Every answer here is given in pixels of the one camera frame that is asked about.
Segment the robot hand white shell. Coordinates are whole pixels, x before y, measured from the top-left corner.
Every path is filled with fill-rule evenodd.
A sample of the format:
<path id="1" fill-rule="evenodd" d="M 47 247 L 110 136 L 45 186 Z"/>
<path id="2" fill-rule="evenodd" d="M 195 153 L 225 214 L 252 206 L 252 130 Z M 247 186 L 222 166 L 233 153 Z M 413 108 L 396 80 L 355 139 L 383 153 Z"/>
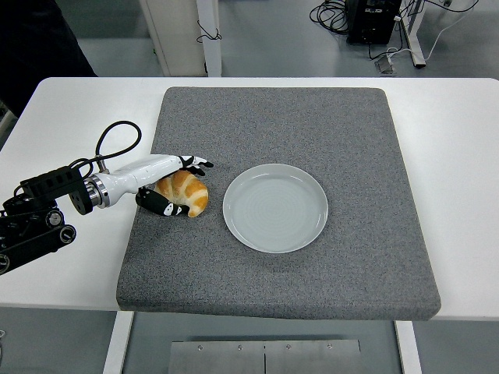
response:
<path id="1" fill-rule="evenodd" d="M 134 194 L 138 206 L 164 217 L 196 217 L 207 206 L 206 186 L 197 178 L 214 165 L 196 156 L 151 154 L 112 172 L 99 172 L 89 183 L 101 209 Z"/>

